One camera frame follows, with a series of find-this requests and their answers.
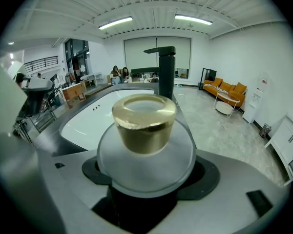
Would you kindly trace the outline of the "black faucet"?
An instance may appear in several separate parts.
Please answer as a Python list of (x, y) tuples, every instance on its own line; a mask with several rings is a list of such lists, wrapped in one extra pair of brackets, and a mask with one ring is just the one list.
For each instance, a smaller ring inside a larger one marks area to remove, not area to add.
[(149, 67), (146, 68), (146, 71), (159, 74), (159, 95), (172, 99), (176, 48), (165, 46), (144, 50), (144, 52), (147, 54), (158, 53), (159, 67)]

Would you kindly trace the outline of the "white bottle with gold cap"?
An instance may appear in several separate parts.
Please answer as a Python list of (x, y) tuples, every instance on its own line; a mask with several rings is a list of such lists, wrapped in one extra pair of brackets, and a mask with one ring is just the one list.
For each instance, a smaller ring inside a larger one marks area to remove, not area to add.
[(167, 195), (189, 177), (195, 148), (169, 98), (134, 94), (112, 107), (114, 122), (100, 139), (98, 167), (119, 192), (139, 198)]

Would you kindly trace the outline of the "black metal frame shelf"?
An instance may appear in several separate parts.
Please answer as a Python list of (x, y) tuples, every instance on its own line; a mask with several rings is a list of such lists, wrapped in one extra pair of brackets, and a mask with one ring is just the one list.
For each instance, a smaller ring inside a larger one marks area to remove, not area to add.
[(215, 70), (203, 68), (201, 73), (201, 79), (200, 79), (200, 82), (198, 83), (199, 90), (203, 89), (205, 80), (214, 81), (216, 78), (216, 74), (217, 74), (217, 71)]

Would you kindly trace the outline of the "round white side table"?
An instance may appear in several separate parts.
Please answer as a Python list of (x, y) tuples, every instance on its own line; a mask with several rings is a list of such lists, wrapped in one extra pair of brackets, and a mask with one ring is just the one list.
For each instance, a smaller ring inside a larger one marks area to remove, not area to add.
[(235, 96), (223, 92), (217, 92), (213, 109), (230, 118), (239, 102), (240, 100)]

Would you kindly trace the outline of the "striped blanket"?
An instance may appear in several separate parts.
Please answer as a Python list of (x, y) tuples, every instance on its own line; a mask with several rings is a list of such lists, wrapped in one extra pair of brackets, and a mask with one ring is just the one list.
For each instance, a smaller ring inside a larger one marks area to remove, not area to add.
[(219, 91), (219, 92), (222, 92), (222, 93), (229, 93), (229, 91), (226, 91), (226, 90), (224, 90), (224, 89), (221, 89), (220, 87), (217, 87), (217, 86), (214, 86), (214, 85), (212, 85), (212, 84), (205, 84), (204, 85), (204, 88), (206, 88), (206, 87), (213, 87), (213, 88), (215, 88), (217, 91)]

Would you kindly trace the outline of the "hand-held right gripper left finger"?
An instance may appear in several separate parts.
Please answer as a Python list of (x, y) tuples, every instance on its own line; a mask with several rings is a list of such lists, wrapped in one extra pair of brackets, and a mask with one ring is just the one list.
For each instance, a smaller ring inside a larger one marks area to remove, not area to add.
[(58, 171), (84, 210), (84, 213), (77, 213), (78, 220), (88, 226), (90, 231), (95, 234), (122, 234), (122, 229), (92, 211), (92, 208), (106, 197), (109, 186), (108, 182), (104, 182), (102, 185), (95, 184), (82, 171), (83, 164), (95, 157), (96, 154), (96, 150), (91, 150), (56, 156), (53, 159), (64, 165)]

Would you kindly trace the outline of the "white sink basin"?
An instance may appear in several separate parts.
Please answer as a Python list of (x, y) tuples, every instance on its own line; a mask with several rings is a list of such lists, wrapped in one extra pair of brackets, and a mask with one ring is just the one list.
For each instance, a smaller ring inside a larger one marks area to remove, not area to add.
[(153, 94), (150, 89), (118, 90), (108, 93), (91, 103), (62, 128), (61, 136), (86, 150), (97, 149), (105, 130), (114, 122), (113, 105), (120, 99), (134, 94)]

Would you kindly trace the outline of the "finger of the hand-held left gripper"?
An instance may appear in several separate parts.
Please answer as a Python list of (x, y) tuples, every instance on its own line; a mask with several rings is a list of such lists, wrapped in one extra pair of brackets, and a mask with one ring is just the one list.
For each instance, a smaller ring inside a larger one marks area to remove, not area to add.
[(33, 92), (50, 92), (54, 89), (54, 83), (42, 78), (31, 78), (27, 89)]

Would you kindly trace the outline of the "black mesh trash bin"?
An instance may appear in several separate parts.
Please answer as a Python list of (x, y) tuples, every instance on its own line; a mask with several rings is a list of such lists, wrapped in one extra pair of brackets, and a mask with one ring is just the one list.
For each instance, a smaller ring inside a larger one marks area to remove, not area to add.
[(271, 126), (269, 126), (268, 124), (264, 124), (264, 126), (262, 127), (262, 129), (260, 130), (259, 132), (259, 135), (262, 137), (262, 138), (265, 138), (267, 136), (267, 134), (271, 131)]

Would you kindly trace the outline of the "black framed glass partition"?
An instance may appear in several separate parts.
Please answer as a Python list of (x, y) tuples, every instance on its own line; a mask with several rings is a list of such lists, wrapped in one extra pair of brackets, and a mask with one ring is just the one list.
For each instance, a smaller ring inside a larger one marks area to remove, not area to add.
[(81, 77), (88, 75), (87, 63), (90, 54), (88, 41), (80, 39), (69, 39), (65, 44), (65, 57), (68, 71), (79, 83)]

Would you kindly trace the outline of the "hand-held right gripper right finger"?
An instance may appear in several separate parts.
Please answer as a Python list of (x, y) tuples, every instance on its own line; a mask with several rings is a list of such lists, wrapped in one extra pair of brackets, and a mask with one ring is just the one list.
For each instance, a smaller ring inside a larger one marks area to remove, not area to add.
[[(197, 150), (220, 171), (216, 188), (198, 201), (179, 201), (170, 214), (148, 234), (231, 234), (267, 223), (288, 199), (289, 189), (279, 187), (242, 161)], [(259, 218), (246, 193), (261, 190), (272, 204)]]

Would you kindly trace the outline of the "wooden table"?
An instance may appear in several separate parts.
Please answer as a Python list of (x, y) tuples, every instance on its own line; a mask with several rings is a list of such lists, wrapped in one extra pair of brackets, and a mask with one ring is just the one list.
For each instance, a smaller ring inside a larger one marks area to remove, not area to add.
[(80, 83), (62, 89), (62, 93), (70, 109), (85, 100), (84, 90)]

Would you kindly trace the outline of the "white vanity cabinet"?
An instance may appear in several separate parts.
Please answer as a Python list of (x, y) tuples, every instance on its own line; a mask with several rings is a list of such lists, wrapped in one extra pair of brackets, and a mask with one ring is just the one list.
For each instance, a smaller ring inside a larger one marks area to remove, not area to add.
[(274, 135), (265, 145), (272, 146), (278, 154), (289, 179), (293, 179), (293, 117), (286, 114)]

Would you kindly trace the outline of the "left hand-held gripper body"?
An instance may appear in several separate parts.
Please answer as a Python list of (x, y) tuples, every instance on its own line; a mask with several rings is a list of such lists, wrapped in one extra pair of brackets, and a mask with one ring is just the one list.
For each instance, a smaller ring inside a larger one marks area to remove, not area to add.
[(24, 64), (19, 61), (13, 61), (7, 73), (27, 96), (18, 116), (33, 116), (38, 114), (43, 109), (49, 92), (33, 92), (27, 89), (29, 80), (33, 78), (33, 76), (26, 72)]

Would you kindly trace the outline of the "black metal railing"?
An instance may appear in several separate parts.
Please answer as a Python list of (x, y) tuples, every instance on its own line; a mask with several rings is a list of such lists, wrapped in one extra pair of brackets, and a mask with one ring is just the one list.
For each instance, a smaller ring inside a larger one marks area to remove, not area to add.
[(58, 56), (51, 56), (30, 61), (24, 64), (27, 72), (35, 72), (43, 68), (50, 68), (59, 64)]

